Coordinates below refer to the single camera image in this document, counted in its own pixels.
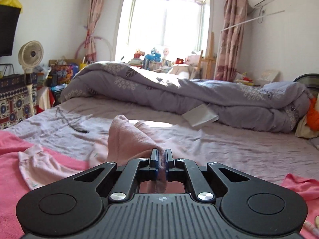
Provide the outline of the light pink pajama garment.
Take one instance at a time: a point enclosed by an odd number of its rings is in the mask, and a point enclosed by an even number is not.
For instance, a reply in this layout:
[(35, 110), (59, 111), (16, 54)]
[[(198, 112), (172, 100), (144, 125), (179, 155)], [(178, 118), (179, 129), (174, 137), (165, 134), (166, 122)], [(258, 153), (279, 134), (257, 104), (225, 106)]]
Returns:
[[(105, 162), (116, 162), (119, 166), (135, 158), (149, 158), (153, 149), (159, 150), (159, 179), (142, 185), (142, 193), (181, 193), (184, 188), (179, 182), (168, 182), (164, 175), (164, 151), (171, 149), (176, 157), (182, 156), (183, 149), (173, 138), (152, 130), (147, 122), (131, 123), (125, 116), (116, 116), (110, 126), (109, 136), (94, 144), (89, 155), (88, 166), (96, 167)], [(42, 146), (34, 145), (18, 152), (19, 170), (23, 180), (34, 190), (47, 184), (65, 179), (78, 173), (60, 164)]]

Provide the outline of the wooden easel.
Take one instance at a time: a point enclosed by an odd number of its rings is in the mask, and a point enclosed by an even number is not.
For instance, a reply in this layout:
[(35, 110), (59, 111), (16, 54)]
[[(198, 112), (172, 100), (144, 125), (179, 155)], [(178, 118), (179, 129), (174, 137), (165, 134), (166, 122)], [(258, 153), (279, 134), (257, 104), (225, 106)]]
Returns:
[(200, 74), (202, 79), (211, 79), (213, 77), (213, 64), (216, 62), (216, 59), (214, 58), (214, 39), (214, 32), (211, 32), (207, 49), (208, 54), (205, 57), (203, 57), (203, 50), (201, 50), (196, 71)]

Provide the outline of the blue plush toy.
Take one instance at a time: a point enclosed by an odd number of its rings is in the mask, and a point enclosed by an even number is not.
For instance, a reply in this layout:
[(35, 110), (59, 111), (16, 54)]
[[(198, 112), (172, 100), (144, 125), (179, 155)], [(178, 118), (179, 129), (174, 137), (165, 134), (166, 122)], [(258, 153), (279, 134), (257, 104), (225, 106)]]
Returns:
[(144, 56), (144, 58), (151, 62), (160, 62), (161, 61), (161, 54), (157, 51), (156, 48), (151, 50), (150, 54)]

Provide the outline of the colourful toy box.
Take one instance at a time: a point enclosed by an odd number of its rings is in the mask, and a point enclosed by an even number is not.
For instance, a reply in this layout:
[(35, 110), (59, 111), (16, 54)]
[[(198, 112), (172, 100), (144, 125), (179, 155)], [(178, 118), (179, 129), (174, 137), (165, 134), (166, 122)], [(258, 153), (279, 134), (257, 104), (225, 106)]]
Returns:
[(50, 65), (50, 67), (48, 85), (51, 87), (70, 83), (79, 71), (78, 65), (74, 63), (68, 65)]

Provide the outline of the pink terry towel blanket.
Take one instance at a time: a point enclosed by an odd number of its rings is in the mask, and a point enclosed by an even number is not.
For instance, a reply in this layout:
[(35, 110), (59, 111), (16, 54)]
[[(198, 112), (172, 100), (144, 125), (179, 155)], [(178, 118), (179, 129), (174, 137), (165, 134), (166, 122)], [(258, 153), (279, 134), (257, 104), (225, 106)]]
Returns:
[[(23, 235), (15, 208), (29, 187), (19, 170), (18, 152), (31, 146), (17, 136), (1, 131), (1, 238), (20, 238)], [(307, 221), (313, 223), (318, 217), (318, 180), (287, 174), (281, 186), (303, 197), (308, 206)]]

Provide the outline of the cream pillow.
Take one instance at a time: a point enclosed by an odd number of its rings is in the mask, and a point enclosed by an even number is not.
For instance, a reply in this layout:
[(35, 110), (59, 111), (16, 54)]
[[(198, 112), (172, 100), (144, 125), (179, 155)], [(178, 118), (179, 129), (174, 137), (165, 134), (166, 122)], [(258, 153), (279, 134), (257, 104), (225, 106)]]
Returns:
[(304, 116), (297, 125), (295, 136), (299, 138), (312, 139), (317, 138), (319, 135), (318, 131), (312, 131), (307, 124), (307, 116)]

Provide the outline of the patterned cloth covered cabinet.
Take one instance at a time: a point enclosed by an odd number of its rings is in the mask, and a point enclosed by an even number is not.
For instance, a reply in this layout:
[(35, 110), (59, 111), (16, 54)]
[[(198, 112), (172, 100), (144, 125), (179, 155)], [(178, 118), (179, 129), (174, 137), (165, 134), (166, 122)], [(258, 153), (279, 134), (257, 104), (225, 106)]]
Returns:
[(30, 118), (31, 104), (23, 74), (1, 78), (1, 129), (14, 126)]

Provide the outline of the orange cloth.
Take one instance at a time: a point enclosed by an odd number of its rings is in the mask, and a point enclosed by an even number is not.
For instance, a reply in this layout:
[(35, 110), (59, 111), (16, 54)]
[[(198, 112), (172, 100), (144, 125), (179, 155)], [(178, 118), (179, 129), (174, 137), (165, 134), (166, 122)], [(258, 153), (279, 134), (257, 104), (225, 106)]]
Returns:
[(314, 132), (317, 132), (319, 129), (319, 112), (316, 109), (316, 105), (318, 104), (317, 98), (312, 98), (310, 100), (309, 110), (306, 114), (307, 125)]

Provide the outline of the black metal headboard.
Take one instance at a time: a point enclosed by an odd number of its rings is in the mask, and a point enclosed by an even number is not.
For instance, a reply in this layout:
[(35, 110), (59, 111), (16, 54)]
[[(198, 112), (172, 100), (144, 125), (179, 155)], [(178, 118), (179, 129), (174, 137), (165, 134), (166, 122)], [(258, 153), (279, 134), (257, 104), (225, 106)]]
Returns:
[(318, 73), (303, 74), (297, 77), (294, 81), (304, 84), (313, 96), (315, 97), (318, 96), (318, 93), (319, 93), (319, 74)]

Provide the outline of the white standing fan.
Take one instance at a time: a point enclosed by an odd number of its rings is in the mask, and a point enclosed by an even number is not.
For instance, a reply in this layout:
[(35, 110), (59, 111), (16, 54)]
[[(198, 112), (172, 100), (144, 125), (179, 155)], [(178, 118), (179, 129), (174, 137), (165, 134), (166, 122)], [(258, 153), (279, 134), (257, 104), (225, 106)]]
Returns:
[(33, 69), (41, 63), (43, 54), (43, 46), (37, 40), (25, 43), (18, 53), (18, 62), (24, 71), (25, 84), (28, 90), (31, 116), (35, 114), (32, 98), (32, 73)]

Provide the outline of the right pink floral curtain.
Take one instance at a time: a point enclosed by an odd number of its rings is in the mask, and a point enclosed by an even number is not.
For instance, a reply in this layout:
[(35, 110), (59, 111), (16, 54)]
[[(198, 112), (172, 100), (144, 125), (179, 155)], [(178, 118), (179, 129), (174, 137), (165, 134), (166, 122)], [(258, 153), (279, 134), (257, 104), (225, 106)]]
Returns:
[(215, 70), (216, 80), (233, 81), (241, 55), (248, 0), (226, 0)]

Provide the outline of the pink floral curtain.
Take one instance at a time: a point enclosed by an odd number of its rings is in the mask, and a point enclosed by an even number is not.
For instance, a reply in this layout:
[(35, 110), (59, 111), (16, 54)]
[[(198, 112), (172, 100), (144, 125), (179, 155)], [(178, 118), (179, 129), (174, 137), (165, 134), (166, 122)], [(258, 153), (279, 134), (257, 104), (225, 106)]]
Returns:
[(89, 13), (87, 19), (87, 36), (84, 42), (85, 58), (87, 62), (92, 63), (96, 61), (96, 43), (94, 38), (94, 32), (96, 25), (99, 21), (102, 9), (104, 6), (104, 0), (89, 0)]
[(241, 55), (248, 0), (226, 0), (215, 70), (216, 80), (233, 81)]

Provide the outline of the left pink floral curtain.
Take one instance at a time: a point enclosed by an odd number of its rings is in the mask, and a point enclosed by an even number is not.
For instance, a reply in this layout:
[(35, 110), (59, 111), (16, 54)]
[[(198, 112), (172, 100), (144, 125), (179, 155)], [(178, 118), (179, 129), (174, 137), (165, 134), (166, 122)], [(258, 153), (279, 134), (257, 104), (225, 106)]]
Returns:
[(89, 0), (89, 13), (87, 19), (87, 36), (84, 42), (85, 58), (87, 62), (92, 63), (96, 61), (96, 43), (94, 38), (94, 32), (96, 25), (99, 21), (102, 9), (104, 6), (104, 0)]

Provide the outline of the yellow plastic bag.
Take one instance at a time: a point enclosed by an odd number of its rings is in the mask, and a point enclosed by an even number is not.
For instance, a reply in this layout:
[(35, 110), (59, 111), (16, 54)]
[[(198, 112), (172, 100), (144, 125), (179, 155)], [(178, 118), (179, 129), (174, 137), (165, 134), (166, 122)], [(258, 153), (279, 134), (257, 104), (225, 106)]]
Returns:
[(19, 8), (23, 12), (23, 5), (19, 0), (0, 0), (0, 5)]

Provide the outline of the black wall television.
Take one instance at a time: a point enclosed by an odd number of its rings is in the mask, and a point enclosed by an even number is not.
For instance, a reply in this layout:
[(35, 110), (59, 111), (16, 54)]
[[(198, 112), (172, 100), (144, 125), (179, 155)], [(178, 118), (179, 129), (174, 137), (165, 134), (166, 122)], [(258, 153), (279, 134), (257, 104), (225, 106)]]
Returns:
[(0, 6), (0, 56), (11, 56), (20, 8)]

